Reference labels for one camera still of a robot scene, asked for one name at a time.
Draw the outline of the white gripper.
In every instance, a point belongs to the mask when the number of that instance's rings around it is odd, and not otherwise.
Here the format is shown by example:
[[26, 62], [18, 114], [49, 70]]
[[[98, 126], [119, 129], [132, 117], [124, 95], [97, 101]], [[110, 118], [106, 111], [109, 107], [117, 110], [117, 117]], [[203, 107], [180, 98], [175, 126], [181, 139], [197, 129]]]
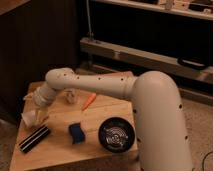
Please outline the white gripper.
[[48, 84], [38, 87], [34, 93], [28, 93], [23, 97], [23, 101], [34, 100], [34, 103], [40, 107], [36, 109], [36, 123], [41, 124], [48, 118], [48, 109], [44, 107], [50, 106], [56, 96], [59, 94], [57, 90], [51, 88]]

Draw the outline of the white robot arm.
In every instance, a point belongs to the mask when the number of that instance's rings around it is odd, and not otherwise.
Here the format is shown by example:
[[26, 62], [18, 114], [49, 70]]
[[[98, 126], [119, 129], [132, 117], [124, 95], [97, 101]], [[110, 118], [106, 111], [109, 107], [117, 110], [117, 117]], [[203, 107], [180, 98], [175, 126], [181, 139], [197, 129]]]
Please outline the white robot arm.
[[23, 115], [26, 125], [40, 124], [46, 118], [40, 112], [67, 89], [95, 92], [132, 104], [143, 171], [192, 171], [180, 93], [167, 74], [148, 71], [139, 76], [78, 75], [70, 68], [52, 69], [33, 92], [35, 108]]

